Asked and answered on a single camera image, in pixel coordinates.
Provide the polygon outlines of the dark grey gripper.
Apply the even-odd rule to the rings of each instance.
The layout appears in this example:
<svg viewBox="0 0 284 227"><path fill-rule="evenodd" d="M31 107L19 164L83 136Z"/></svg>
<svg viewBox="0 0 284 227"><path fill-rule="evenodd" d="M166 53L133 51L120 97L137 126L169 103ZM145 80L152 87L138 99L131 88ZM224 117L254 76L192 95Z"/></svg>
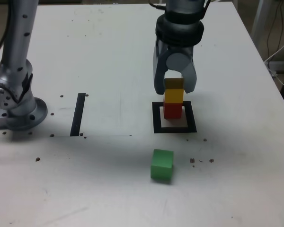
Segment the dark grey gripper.
<svg viewBox="0 0 284 227"><path fill-rule="evenodd" d="M165 92L165 73L169 70L177 71L184 79L185 92L194 91L197 75L193 62L194 47L177 47L168 45L156 39L153 53L154 89L158 95Z"/></svg>

